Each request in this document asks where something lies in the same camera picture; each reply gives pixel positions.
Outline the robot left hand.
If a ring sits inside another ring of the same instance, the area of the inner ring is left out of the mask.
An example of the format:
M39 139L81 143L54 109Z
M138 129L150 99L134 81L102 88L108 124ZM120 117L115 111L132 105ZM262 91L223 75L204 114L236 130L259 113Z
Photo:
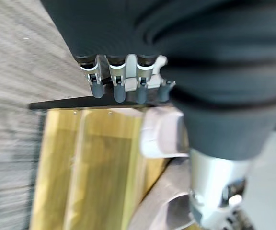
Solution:
M44 0L77 62L163 55L191 156L191 212L217 229L276 128L276 0Z

